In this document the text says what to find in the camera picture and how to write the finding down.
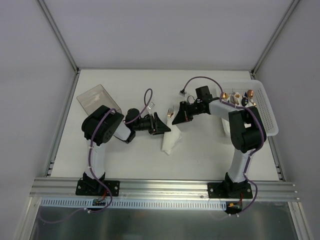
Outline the gold fork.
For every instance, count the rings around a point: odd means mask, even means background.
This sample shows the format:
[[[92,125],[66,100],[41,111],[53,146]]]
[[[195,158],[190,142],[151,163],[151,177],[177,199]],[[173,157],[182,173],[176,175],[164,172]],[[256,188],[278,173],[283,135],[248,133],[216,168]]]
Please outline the gold fork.
[[[174,117],[174,114],[175,114],[174,106],[172,106],[167,111],[167,118],[172,119]]]

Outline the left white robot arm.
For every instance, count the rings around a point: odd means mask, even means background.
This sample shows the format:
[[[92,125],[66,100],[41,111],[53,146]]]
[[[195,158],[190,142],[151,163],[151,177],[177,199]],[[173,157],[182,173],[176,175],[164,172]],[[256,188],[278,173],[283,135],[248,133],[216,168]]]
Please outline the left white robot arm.
[[[138,109],[131,108],[124,116],[105,105],[101,105],[83,121],[81,130],[88,146],[87,169],[82,179],[93,195],[101,194],[105,188],[102,181],[105,179],[105,153],[107,142],[112,137],[128,144],[135,138],[137,131],[148,131],[150,135],[171,131],[156,112],[141,117]]]

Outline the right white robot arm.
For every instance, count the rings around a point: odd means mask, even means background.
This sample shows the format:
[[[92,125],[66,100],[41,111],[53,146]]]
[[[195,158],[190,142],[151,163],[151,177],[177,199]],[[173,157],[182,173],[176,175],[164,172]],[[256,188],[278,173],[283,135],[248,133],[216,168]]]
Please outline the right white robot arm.
[[[259,111],[254,106],[237,106],[213,97],[208,86],[198,87],[195,92],[196,101],[179,103],[172,124],[190,122],[193,116],[200,114],[218,116],[229,122],[230,139],[234,146],[233,159],[224,180],[213,191],[235,198],[247,191],[247,170],[251,158],[262,148],[267,138]]]

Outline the white paper napkin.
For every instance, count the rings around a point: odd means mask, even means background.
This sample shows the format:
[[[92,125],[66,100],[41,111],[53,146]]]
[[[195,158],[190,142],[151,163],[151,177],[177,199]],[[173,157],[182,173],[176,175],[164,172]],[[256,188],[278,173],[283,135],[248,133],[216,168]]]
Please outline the white paper napkin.
[[[165,152],[168,156],[171,154],[176,143],[181,139],[181,131],[176,125],[172,124],[173,120],[174,115],[167,117],[166,125],[171,129],[171,131],[164,133],[161,146],[161,151]]]

